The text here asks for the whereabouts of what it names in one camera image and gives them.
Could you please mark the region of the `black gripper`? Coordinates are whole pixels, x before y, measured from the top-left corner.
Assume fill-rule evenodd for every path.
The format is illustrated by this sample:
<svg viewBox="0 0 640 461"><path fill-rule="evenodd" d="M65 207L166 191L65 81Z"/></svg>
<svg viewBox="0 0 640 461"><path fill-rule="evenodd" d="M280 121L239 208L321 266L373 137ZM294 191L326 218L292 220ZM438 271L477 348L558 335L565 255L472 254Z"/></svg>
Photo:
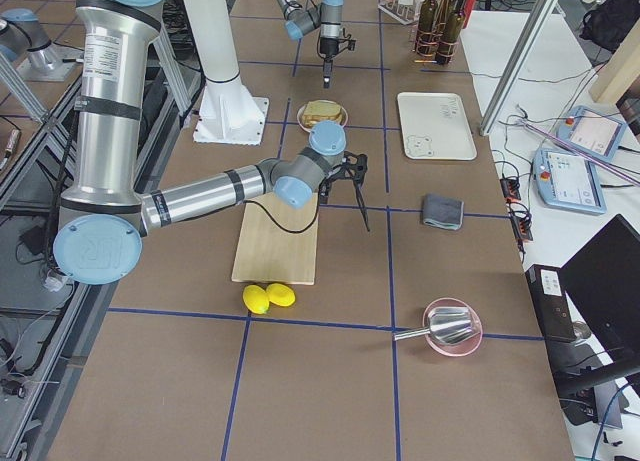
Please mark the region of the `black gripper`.
<svg viewBox="0 0 640 461"><path fill-rule="evenodd" d="M370 232L370 224L368 217L368 208L366 206L362 193L365 176L368 170L368 156L366 154L354 154L346 151L343 155L342 162L335 166L322 182L319 189L319 202L327 204L331 186L339 180L351 181L354 186L355 200L362 216L365 229Z"/></svg>
<svg viewBox="0 0 640 461"><path fill-rule="evenodd" d="M317 54L323 60L323 88L328 89L331 84L331 61L341 52L354 51L356 40L351 37L329 38L320 36L317 43Z"/></svg>

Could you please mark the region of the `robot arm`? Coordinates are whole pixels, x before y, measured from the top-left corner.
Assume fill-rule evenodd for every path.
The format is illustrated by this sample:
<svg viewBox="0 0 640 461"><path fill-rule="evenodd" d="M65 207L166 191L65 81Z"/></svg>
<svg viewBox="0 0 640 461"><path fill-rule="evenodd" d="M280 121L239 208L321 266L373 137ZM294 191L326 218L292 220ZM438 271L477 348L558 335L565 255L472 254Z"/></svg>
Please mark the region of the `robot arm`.
<svg viewBox="0 0 640 461"><path fill-rule="evenodd" d="M183 0L206 84L196 140L256 144L268 100L244 86L226 0ZM129 274L151 230L274 193L309 203L347 170L343 127L321 121L295 159L274 158L140 195L134 189L144 74L162 27L163 0L76 0L86 36L74 181L61 196L53 254L71 279L104 285Z"/></svg>
<svg viewBox="0 0 640 461"><path fill-rule="evenodd" d="M112 0L126 9L150 7L160 0ZM285 20L285 30L293 41L317 30L317 55L322 60L323 87L329 88L334 59L343 51L353 51L356 40L342 25L344 0L313 2L309 8L298 0L276 0ZM38 17L28 9L14 9L1 14L1 54L10 62L22 54L40 53L41 70L57 69L61 61L50 49L52 41L42 29Z"/></svg>

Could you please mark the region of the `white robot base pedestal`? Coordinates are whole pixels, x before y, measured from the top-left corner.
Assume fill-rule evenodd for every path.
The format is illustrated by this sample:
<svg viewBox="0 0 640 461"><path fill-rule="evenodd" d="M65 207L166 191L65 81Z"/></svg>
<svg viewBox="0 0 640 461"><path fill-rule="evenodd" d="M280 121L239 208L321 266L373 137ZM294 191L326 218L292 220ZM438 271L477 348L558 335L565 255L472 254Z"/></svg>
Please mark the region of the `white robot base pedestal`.
<svg viewBox="0 0 640 461"><path fill-rule="evenodd" d="M206 84L194 140L258 145L269 100L241 80L226 0L183 0Z"/></svg>

